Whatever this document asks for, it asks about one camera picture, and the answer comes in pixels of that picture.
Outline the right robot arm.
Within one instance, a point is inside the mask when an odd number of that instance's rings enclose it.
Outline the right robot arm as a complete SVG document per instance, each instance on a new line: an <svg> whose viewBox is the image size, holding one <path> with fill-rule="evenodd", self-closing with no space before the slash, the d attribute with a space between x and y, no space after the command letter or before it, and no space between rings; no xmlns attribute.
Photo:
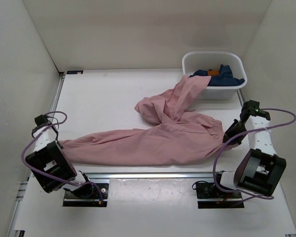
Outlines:
<svg viewBox="0 0 296 237"><path fill-rule="evenodd" d="M270 114L249 100L243 104L240 119L224 133L223 146L240 145L245 137L249 150L235 171L213 173L212 193L222 198L243 191L262 198L271 197L286 168L286 160L277 155L269 132Z"/></svg>

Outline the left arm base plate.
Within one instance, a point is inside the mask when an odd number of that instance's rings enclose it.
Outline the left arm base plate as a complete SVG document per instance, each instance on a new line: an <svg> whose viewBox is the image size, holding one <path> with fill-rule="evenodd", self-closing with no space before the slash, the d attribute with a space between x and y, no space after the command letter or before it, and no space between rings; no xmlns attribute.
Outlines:
<svg viewBox="0 0 296 237"><path fill-rule="evenodd" d="M96 188L88 185L85 188L78 188L75 191L65 189L63 198L64 207L107 207L109 183L96 183L102 194L100 199Z"/></svg>

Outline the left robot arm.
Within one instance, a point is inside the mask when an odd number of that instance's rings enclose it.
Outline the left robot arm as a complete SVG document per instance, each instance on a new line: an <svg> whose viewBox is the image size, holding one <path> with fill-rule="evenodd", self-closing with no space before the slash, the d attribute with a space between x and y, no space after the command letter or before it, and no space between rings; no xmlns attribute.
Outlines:
<svg viewBox="0 0 296 237"><path fill-rule="evenodd" d="M77 172L73 165L67 161L63 152L63 146L58 141L58 131L48 115L40 115L35 118L36 127L32 130L32 137L37 138L32 153L25 157L30 166L47 175L66 180L73 185L60 182L48 176L33 172L42 189L51 193L64 189L79 198L89 198L95 191L88 177L81 171Z"/></svg>

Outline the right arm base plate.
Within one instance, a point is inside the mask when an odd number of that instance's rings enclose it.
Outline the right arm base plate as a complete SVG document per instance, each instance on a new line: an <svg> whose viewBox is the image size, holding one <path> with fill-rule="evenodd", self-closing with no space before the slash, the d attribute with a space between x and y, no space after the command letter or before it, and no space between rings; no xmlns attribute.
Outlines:
<svg viewBox="0 0 296 237"><path fill-rule="evenodd" d="M197 181L192 184L196 191L198 209L234 209L244 208L240 192L225 193L213 182Z"/></svg>

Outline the pink trousers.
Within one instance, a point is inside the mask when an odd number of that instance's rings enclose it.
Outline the pink trousers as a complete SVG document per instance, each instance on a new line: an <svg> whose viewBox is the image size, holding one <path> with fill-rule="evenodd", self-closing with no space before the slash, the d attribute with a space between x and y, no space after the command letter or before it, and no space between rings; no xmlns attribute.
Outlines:
<svg viewBox="0 0 296 237"><path fill-rule="evenodd" d="M189 110L210 76L184 76L172 89L145 97L135 111L149 129L122 129L88 134L61 145L68 161L103 166L190 165L220 150L222 122Z"/></svg>

